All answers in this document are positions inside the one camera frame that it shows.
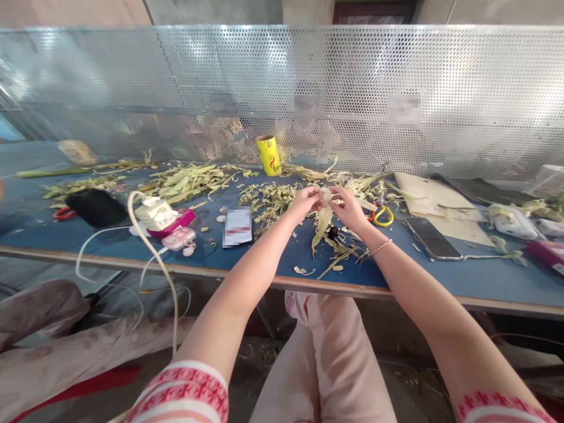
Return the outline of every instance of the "hand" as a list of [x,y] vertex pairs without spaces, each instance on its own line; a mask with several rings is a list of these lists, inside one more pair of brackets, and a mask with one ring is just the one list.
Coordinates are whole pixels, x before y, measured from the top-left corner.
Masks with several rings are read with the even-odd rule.
[[332,200],[343,200],[344,203],[337,204],[333,201],[329,202],[329,205],[335,212],[335,214],[341,219],[351,231],[361,236],[361,232],[366,228],[372,226],[368,222],[367,217],[362,211],[362,207],[358,204],[358,201],[354,196],[346,189],[342,187],[329,187],[329,190],[333,193]]
[[306,214],[321,210],[322,205],[319,201],[322,198],[323,194],[320,193],[318,187],[303,188],[296,193],[294,201],[288,207],[285,215],[290,216],[297,225],[305,219]]

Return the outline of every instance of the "red pattern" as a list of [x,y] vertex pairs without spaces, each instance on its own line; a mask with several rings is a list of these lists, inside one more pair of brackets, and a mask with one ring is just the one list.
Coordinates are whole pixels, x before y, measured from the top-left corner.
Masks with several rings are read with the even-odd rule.
[[[154,393],[158,385],[169,382],[176,382],[176,384]],[[149,392],[134,407],[127,418],[128,422],[160,404],[178,400],[199,400],[211,406],[219,414],[222,423],[227,422],[229,414],[227,390],[217,378],[202,370],[189,367],[166,369],[147,385],[145,391],[151,390],[151,388],[153,388],[153,392]]]
[[545,411],[541,410],[540,408],[533,407],[517,397],[507,397],[498,392],[494,392],[493,394],[486,394],[480,391],[476,392],[474,395],[464,395],[462,403],[458,404],[458,414],[460,415],[460,421],[464,423],[466,416],[472,410],[493,405],[518,409],[528,414],[535,415],[541,418],[546,423],[556,423],[555,420],[550,417]]

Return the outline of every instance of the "pink striped sleeve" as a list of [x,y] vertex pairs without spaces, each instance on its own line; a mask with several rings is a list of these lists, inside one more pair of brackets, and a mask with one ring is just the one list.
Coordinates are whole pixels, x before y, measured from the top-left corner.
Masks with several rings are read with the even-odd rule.
[[556,423],[543,409],[498,392],[465,395],[458,416],[461,423]]
[[141,393],[126,422],[165,420],[227,423],[229,398],[223,376],[198,361],[168,365]]

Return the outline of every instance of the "perforated metal sheet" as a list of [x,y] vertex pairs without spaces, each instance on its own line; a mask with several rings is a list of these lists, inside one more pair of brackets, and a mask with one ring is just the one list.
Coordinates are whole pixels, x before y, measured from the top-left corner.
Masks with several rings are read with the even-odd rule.
[[259,164],[271,133],[312,167],[527,179],[564,164],[563,75],[560,27],[0,33],[2,88],[46,134],[167,160]]

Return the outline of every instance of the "smartphone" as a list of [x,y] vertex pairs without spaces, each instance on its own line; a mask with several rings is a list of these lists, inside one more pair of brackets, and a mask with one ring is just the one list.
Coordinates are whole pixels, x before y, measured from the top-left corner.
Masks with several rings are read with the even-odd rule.
[[223,248],[253,242],[253,214],[250,207],[228,210],[223,231]]
[[407,217],[405,225],[413,232],[415,239],[423,245],[427,253],[437,260],[462,260],[462,254],[423,217]]

